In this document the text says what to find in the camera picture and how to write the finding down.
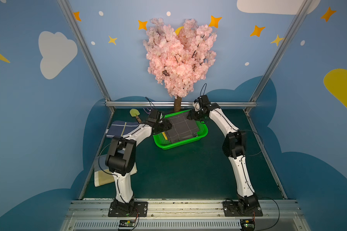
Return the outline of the green plastic basket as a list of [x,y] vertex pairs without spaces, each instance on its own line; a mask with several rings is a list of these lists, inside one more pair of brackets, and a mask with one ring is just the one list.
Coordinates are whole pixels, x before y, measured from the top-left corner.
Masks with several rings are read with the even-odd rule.
[[171,113],[164,116],[164,121],[170,122],[171,129],[158,135],[153,135],[155,144],[164,150],[172,149],[191,142],[199,141],[208,134],[205,123],[189,120],[191,110]]

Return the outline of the dark grey grid pillowcase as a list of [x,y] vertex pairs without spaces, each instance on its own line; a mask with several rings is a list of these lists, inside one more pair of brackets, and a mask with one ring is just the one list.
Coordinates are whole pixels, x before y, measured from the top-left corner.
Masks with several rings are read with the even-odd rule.
[[166,131],[165,134],[168,137],[168,141],[171,143],[177,143],[197,137],[200,129],[195,120],[187,119],[188,113],[189,111],[186,111],[168,118],[172,124],[172,128],[169,131]]

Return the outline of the yellow cartoon pillowcase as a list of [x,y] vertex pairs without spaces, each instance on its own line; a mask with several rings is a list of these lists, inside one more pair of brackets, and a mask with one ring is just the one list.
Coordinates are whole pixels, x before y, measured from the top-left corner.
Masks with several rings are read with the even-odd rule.
[[162,136],[164,137],[164,139],[165,139],[166,141],[168,141],[168,137],[167,137],[167,135],[165,134],[165,132],[162,132]]

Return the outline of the beige grey pillowcase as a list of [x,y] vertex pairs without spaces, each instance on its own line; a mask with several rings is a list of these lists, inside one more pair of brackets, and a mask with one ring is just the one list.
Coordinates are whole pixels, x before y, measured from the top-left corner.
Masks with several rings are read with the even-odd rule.
[[100,157],[96,157],[93,162],[95,187],[114,182],[114,178],[111,175],[108,166],[105,165],[105,160],[106,155],[102,155]]

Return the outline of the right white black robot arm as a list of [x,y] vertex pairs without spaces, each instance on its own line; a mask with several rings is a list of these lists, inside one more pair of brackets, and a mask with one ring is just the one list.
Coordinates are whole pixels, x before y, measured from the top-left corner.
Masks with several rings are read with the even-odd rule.
[[199,96],[193,102],[193,106],[194,109],[189,112],[188,119],[202,122],[209,118],[219,127],[225,137],[222,151],[229,159],[235,175],[239,199],[238,211],[245,214],[252,209],[257,209],[259,207],[258,198],[246,165],[246,132],[236,127],[217,103],[209,101],[207,95]]

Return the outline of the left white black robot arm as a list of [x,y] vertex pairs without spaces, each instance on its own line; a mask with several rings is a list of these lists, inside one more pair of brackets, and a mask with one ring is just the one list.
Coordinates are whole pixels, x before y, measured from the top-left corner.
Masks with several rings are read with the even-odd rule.
[[136,148],[152,134],[156,135],[171,128],[171,123],[165,119],[163,113],[154,109],[134,130],[112,138],[105,165],[115,181],[116,196],[112,202],[113,209],[126,214],[131,214],[135,210],[131,171],[136,163]]

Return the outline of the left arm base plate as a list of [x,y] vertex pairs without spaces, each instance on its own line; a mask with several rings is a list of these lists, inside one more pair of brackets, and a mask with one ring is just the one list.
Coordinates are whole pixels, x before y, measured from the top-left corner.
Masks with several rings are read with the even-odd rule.
[[123,203],[116,200],[110,204],[108,217],[146,217],[147,209],[148,202]]

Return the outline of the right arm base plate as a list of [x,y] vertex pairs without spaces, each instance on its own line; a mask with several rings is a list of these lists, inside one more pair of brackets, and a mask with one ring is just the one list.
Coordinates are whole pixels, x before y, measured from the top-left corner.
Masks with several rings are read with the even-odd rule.
[[247,206],[239,201],[223,201],[224,214],[226,217],[262,217],[261,206],[256,203],[254,206]]

